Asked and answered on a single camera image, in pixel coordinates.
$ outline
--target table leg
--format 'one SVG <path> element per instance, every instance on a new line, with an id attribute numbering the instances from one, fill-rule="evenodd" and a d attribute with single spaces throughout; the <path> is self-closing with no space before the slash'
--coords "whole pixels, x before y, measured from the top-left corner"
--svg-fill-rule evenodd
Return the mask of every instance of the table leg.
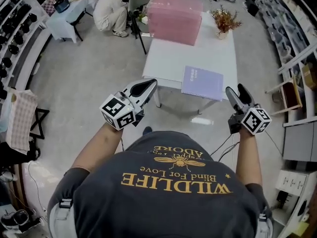
<path id="1" fill-rule="evenodd" d="M 202 108 L 198 109 L 198 114 L 201 115 L 202 112 L 203 112 L 205 109 L 211 107 L 211 106 L 212 106 L 214 103 L 216 103 L 216 102 L 217 102 L 217 101 L 209 101 L 209 102 L 208 102 L 206 105 L 204 105 Z"/>
<path id="2" fill-rule="evenodd" d="M 159 87 L 157 88 L 157 90 L 154 93 L 154 101 L 155 101 L 155 105 L 160 108 L 162 106 L 162 103 L 160 102 L 160 97 L 159 97 Z"/>

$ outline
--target white table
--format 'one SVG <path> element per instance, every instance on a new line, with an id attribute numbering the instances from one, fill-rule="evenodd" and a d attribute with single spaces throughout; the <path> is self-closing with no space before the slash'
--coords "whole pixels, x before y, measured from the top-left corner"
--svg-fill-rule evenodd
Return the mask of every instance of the white table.
<path id="1" fill-rule="evenodd" d="M 62 13 L 55 11 L 46 21 L 46 26 L 54 39 L 70 38 L 76 43 L 75 29 L 70 23 L 76 21 L 85 9 L 95 8 L 95 4 L 94 0 L 78 0 L 71 2 L 69 8 Z"/>
<path id="2" fill-rule="evenodd" d="M 153 39 L 143 70 L 144 78 L 155 78 L 159 87 L 182 88 L 185 66 L 192 66 L 223 74 L 223 99 L 228 100 L 225 88 L 237 91 L 237 64 L 232 31 L 224 40 L 217 38 L 213 17 L 202 12 L 202 23 L 194 46 Z M 157 107 L 161 107 L 159 87 L 154 94 Z M 208 102 L 202 110 L 215 101 Z"/>

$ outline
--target potted plant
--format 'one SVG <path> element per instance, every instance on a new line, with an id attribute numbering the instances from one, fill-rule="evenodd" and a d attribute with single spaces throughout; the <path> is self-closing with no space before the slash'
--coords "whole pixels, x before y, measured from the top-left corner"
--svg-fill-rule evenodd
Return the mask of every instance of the potted plant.
<path id="1" fill-rule="evenodd" d="M 236 20 L 238 15 L 237 11 L 232 15 L 230 11 L 223 9 L 222 6 L 220 9 L 212 11 L 211 15 L 219 30 L 217 36 L 221 40 L 226 38 L 230 30 L 236 29 L 242 25 L 241 21 Z"/>

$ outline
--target bee graphic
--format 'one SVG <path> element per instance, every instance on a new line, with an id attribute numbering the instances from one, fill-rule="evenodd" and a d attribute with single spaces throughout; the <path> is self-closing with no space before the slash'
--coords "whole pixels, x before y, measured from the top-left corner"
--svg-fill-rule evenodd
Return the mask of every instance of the bee graphic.
<path id="1" fill-rule="evenodd" d="M 179 167 L 186 167 L 189 172 L 191 172 L 191 171 L 188 169 L 188 165 L 197 166 L 197 167 L 204 167 L 205 166 L 205 163 L 193 161 L 193 160 L 188 160 L 188 157 L 175 156 L 175 155 L 172 158 L 155 157 L 154 160 L 158 161 L 158 162 L 173 163 L 173 167 L 171 167 L 170 169 L 173 169 L 175 165 L 177 165 Z"/>

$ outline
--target cardboard box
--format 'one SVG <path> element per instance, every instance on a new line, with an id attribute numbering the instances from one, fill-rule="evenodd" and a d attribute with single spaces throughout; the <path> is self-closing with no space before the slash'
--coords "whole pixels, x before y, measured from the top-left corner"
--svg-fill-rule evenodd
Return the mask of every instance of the cardboard box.
<path id="1" fill-rule="evenodd" d="M 312 63 L 307 63 L 303 67 L 303 75 L 305 84 L 312 90 L 317 88 L 317 71 L 316 67 L 313 67 Z"/>

